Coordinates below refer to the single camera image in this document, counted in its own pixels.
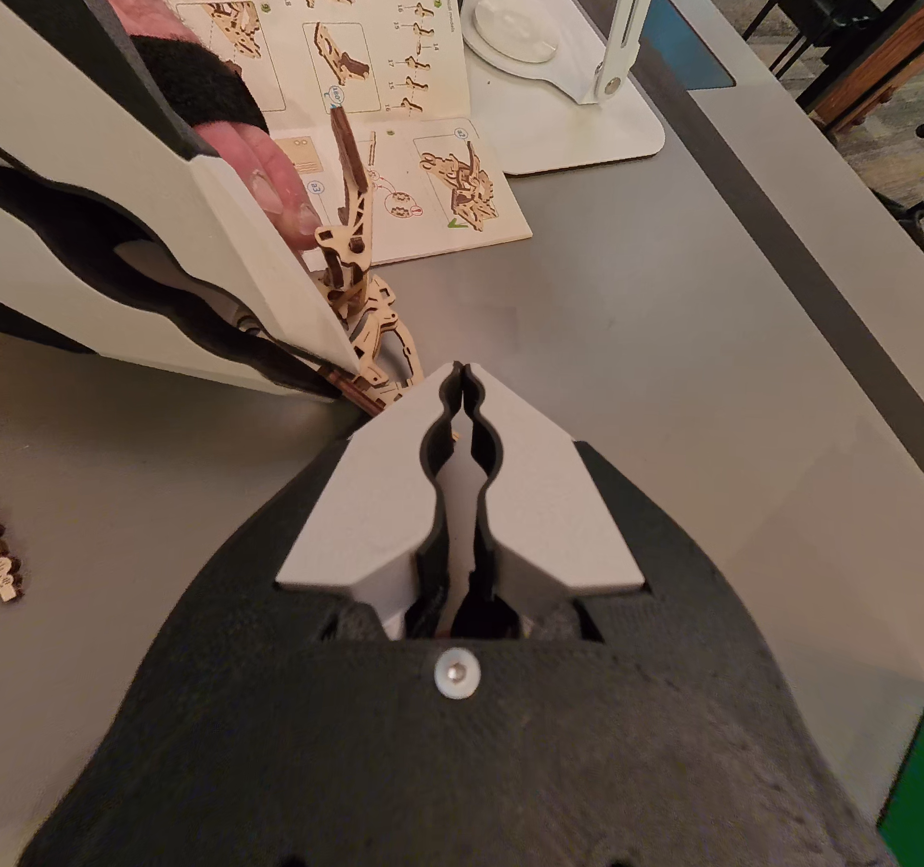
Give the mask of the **paper instruction booklet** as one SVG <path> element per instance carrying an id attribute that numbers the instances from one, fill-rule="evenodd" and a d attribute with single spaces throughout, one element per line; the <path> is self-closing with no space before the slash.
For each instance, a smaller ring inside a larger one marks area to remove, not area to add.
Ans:
<path id="1" fill-rule="evenodd" d="M 345 206 L 344 110 L 372 198 L 372 262 L 531 237 L 470 108 L 457 0 L 166 0 L 230 61 L 324 225 Z"/>

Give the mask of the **wooden mechanical model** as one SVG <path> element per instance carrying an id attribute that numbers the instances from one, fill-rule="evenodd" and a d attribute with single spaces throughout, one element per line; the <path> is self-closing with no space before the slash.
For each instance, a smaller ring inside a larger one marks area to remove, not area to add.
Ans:
<path id="1" fill-rule="evenodd" d="M 371 273 L 372 188 L 346 111 L 335 107 L 330 119 L 343 173 L 345 204 L 338 209 L 337 224 L 315 231 L 326 268 L 312 278 L 346 330 L 359 364 L 351 372 L 334 367 L 321 368 L 320 372 L 345 398 L 376 416 L 421 383 L 424 373 L 410 330 L 395 309 L 393 290 Z M 378 364 L 388 334 L 400 343 L 409 373 L 404 382 L 389 376 Z"/>

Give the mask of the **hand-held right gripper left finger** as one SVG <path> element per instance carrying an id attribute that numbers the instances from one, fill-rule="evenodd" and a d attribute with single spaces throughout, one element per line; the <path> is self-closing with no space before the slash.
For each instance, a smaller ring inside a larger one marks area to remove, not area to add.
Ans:
<path id="1" fill-rule="evenodd" d="M 296 591 L 346 596 L 392 638 L 429 639 L 449 592 L 437 475 L 454 453 L 463 365 L 449 362 L 353 434 L 277 573 Z"/>

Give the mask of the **green sheet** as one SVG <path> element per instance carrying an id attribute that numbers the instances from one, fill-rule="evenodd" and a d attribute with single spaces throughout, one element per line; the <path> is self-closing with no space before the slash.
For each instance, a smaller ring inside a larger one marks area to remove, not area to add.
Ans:
<path id="1" fill-rule="evenodd" d="M 923 752 L 907 757 L 886 801 L 879 831 L 901 866 L 923 865 Z"/>

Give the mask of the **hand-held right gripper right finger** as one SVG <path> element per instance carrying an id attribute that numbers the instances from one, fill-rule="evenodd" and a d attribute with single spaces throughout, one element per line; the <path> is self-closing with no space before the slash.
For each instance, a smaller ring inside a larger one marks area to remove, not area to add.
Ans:
<path id="1" fill-rule="evenodd" d="M 471 456 L 485 475 L 462 602 L 465 637 L 519 637 L 576 599 L 646 581 L 579 442 L 476 363 L 464 367 Z"/>

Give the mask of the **brown wooden furniture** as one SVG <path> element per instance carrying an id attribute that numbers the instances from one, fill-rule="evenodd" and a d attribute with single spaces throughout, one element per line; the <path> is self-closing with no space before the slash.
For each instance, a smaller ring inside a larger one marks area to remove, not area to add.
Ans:
<path id="1" fill-rule="evenodd" d="M 826 135 L 863 122 L 923 70 L 923 11 L 919 9 L 831 87 L 811 116 Z"/>

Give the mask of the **teal desk mat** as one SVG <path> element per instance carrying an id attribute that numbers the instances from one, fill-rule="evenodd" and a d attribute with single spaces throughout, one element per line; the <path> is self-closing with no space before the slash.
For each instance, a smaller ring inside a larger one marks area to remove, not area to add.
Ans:
<path id="1" fill-rule="evenodd" d="M 642 38 L 688 91 L 730 89 L 735 80 L 671 0 L 652 0 Z"/>

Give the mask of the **person's left hand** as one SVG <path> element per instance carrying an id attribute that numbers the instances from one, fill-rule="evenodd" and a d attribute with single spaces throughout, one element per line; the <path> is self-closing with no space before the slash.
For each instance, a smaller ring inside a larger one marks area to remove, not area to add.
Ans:
<path id="1" fill-rule="evenodd" d="M 164 0 L 107 0 L 168 105 L 235 170 L 285 243 L 316 247 L 321 220 L 242 78 Z"/>

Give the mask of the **white stand base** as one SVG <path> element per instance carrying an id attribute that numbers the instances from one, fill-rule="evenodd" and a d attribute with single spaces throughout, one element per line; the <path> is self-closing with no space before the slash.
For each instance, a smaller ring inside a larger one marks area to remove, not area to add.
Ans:
<path id="1" fill-rule="evenodd" d="M 649 157 L 664 129 L 629 72 L 652 0 L 616 0 L 606 40 L 575 0 L 463 0 L 472 119 L 507 175 Z"/>

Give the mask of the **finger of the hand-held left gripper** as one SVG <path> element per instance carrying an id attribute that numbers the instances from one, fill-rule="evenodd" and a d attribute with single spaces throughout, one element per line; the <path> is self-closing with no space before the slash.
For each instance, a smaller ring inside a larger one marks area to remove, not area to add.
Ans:
<path id="1" fill-rule="evenodd" d="M 114 91 L 2 5 L 6 161 L 125 215 L 272 339 L 355 373 L 346 331 L 234 169 L 173 112 L 124 32 L 83 14 Z"/>
<path id="2" fill-rule="evenodd" d="M 341 398 L 224 290 L 125 215 L 2 168 L 2 333 L 276 395 Z"/>

